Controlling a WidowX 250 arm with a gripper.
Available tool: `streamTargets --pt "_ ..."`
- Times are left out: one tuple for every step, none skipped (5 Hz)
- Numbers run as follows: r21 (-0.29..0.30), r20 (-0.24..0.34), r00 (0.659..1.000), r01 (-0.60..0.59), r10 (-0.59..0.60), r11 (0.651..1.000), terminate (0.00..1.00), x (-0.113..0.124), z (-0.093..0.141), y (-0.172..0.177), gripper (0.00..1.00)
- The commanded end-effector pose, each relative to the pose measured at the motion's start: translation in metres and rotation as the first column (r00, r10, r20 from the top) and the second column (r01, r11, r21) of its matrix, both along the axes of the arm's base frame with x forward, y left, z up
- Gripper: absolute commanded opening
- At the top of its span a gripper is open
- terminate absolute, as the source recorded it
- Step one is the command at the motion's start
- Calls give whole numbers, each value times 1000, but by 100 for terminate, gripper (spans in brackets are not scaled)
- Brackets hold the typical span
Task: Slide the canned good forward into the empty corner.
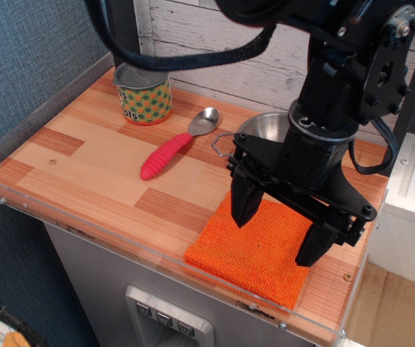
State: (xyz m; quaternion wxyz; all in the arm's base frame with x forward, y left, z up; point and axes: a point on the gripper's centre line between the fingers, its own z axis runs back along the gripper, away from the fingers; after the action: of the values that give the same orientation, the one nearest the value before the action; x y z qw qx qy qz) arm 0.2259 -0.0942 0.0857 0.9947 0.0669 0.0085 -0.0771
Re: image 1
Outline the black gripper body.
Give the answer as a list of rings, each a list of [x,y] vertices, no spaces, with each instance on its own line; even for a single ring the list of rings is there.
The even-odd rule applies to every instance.
[[[283,142],[235,134],[229,160],[231,177],[240,168],[264,192],[311,220],[338,231],[334,244],[355,245],[375,208],[351,186],[342,161],[351,152],[359,126],[349,122],[330,127],[297,103],[288,112]]]

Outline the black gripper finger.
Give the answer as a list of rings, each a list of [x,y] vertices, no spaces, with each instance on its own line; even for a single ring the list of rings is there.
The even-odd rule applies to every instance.
[[[240,168],[233,172],[231,182],[231,216],[239,228],[256,214],[264,192],[261,185]]]
[[[334,244],[338,231],[324,223],[313,223],[304,237],[296,256],[296,264],[302,267],[311,267]]]

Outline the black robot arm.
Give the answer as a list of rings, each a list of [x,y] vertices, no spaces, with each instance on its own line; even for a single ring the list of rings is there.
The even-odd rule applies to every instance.
[[[384,117],[398,114],[410,90],[406,58],[415,35],[415,1],[219,1],[231,20],[249,26],[283,23],[310,35],[308,73],[288,111],[283,140],[240,131],[230,158],[231,214],[247,224],[264,194],[311,220],[296,256],[310,267],[334,244],[355,245],[375,208],[347,181],[360,126],[371,124],[388,145],[377,166],[389,168],[398,141]]]

